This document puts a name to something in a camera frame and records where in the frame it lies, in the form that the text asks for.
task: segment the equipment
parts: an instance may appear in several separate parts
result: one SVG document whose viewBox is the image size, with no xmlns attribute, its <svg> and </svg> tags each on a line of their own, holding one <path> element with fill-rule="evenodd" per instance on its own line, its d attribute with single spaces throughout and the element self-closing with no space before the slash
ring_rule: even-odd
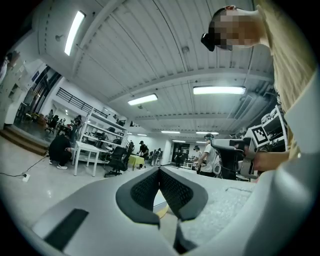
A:
<svg viewBox="0 0 320 256">
<path fill-rule="evenodd" d="M 123 147 L 117 146 L 112 153 L 111 161 L 107 164 L 107 166 L 113 167 L 113 170 L 106 173 L 104 177 L 106 178 L 109 175 L 121 175 L 120 171 L 126 171 L 128 169 L 128 161 L 129 157 L 132 153 L 132 150 L 128 150 L 125 158 L 122 160 L 122 157 L 126 150 Z"/>
</svg>

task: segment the white shirt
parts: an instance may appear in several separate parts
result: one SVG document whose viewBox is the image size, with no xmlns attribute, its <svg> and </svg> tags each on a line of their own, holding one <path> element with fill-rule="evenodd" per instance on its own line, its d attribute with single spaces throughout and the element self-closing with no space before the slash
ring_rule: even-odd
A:
<svg viewBox="0 0 320 256">
<path fill-rule="evenodd" d="M 205 146 L 203 153 L 207 152 L 208 155 L 206 157 L 206 165 L 201 167 L 201 172 L 212 173 L 212 168 L 214 166 L 217 153 L 211 144 Z"/>
</svg>

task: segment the railing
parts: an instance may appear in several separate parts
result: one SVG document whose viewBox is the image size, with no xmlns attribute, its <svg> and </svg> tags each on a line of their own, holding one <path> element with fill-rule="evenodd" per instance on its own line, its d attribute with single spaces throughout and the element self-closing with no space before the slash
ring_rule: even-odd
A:
<svg viewBox="0 0 320 256">
<path fill-rule="evenodd" d="M 59 88 L 58 92 L 56 93 L 57 96 L 64 99 L 68 103 L 74 105 L 75 107 L 85 111 L 90 112 L 93 109 L 93 106 L 85 103 L 81 99 L 73 96 L 71 93 L 67 92 L 65 89 Z M 107 118 L 108 115 L 105 113 L 102 113 L 101 111 L 97 110 L 96 108 L 93 110 L 94 112 L 98 113 L 99 115 Z"/>
</svg>

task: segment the black mesh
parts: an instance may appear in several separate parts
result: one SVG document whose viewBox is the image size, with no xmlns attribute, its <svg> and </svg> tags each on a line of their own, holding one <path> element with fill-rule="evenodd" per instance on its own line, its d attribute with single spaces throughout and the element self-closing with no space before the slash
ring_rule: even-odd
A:
<svg viewBox="0 0 320 256">
<path fill-rule="evenodd" d="M 192 189 L 160 171 L 160 190 L 173 213 L 180 218 L 179 210 L 194 196 Z"/>
<path fill-rule="evenodd" d="M 132 199 L 140 206 L 153 211 L 155 196 L 159 190 L 158 171 L 135 184 L 131 191 Z"/>
</svg>

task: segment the black shirt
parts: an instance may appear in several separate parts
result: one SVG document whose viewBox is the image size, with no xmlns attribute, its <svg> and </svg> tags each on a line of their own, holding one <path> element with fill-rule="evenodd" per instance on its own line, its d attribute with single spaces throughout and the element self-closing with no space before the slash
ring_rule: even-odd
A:
<svg viewBox="0 0 320 256">
<path fill-rule="evenodd" d="M 49 152 L 54 155 L 61 154 L 66 148 L 71 148 L 70 141 L 61 134 L 51 142 Z"/>
<path fill-rule="evenodd" d="M 149 149 L 148 149 L 148 147 L 147 147 L 145 144 L 140 146 L 140 151 L 141 151 L 142 153 L 145 153 L 147 150 L 149 150 Z"/>
</svg>

